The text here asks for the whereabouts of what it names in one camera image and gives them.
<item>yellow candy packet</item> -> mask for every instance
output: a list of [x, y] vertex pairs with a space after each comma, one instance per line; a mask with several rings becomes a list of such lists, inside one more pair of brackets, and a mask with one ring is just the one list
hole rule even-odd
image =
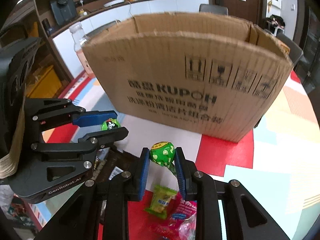
[[145, 211], [159, 218], [166, 219], [167, 207], [170, 203], [171, 198], [177, 193], [177, 191], [171, 188], [155, 185], [150, 207], [146, 208]]

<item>white cabinet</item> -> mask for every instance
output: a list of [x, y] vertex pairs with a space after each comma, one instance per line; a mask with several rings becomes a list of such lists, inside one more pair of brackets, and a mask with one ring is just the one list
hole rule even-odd
[[74, 51], [74, 41], [69, 29], [60, 33], [58, 36], [53, 38], [53, 42], [58, 49], [64, 63], [75, 78], [83, 71], [81, 62]]
[[[161, 12], [198, 12], [200, 4], [209, 3], [209, 0], [149, 0], [126, 4], [96, 14], [81, 22], [85, 33], [89, 33], [115, 20], [124, 21], [134, 15]], [[73, 77], [78, 76], [83, 67], [73, 49], [73, 39], [69, 30], [65, 30], [53, 38], [63, 61]]]
[[209, 0], [176, 0], [178, 12], [199, 12], [200, 4], [209, 4]]
[[124, 21], [134, 15], [150, 13], [149, 2], [137, 2], [119, 6], [90, 17], [93, 29], [97, 29], [115, 20]]
[[105, 25], [109, 22], [114, 21], [115, 19], [113, 17], [113, 14], [114, 14], [113, 10], [114, 9], [104, 11], [102, 13], [99, 13], [99, 14], [96, 14], [96, 15], [90, 17], [90, 21], [92, 23], [93, 29], [95, 30], [95, 29], [101, 27], [102, 25]]
[[151, 13], [176, 12], [176, 0], [151, 0], [149, 1]]
[[92, 32], [94, 30], [89, 18], [81, 21], [81, 25], [85, 34], [88, 34], [89, 32]]

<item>yellow object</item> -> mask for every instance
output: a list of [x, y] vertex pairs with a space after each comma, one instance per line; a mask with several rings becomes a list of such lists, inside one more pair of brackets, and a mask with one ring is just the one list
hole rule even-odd
[[267, 3], [267, 5], [268, 5], [268, 12], [270, 12], [270, 7], [271, 7], [271, 5], [272, 5], [272, 1], [269, 1], [269, 2]]
[[37, 22], [34, 22], [31, 30], [28, 32], [29, 37], [39, 37], [39, 32], [38, 32], [38, 24]]
[[29, 98], [53, 98], [62, 87], [53, 65], [41, 70], [37, 76], [40, 77], [38, 81], [27, 87], [27, 97]]
[[170, 203], [171, 198], [176, 194], [177, 191], [173, 189], [155, 185], [150, 207], [146, 208], [145, 211], [159, 218], [166, 219], [167, 207]]
[[151, 147], [151, 150], [161, 148], [163, 145], [166, 145], [167, 143], [170, 142], [158, 142]]

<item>barcode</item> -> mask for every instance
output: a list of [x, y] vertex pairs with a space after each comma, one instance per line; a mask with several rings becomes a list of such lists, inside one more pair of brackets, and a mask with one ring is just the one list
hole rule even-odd
[[120, 168], [118, 168], [117, 166], [114, 167], [113, 171], [111, 172], [111, 175], [109, 177], [109, 180], [112, 180], [112, 178], [116, 175], [118, 175], [119, 173], [123, 172], [123, 170], [121, 170]]

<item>black chair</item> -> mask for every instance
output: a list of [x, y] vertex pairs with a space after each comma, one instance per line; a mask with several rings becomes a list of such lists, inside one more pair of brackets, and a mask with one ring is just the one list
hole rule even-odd
[[290, 48], [289, 58], [292, 60], [293, 65], [295, 66], [302, 58], [303, 50], [298, 46], [298, 44], [290, 40], [283, 33], [278, 33], [276, 37]]
[[309, 94], [308, 97], [311, 101], [313, 110], [315, 111], [318, 123], [320, 125], [320, 86], [313, 89]]
[[220, 5], [200, 4], [199, 12], [228, 15], [228, 8]]

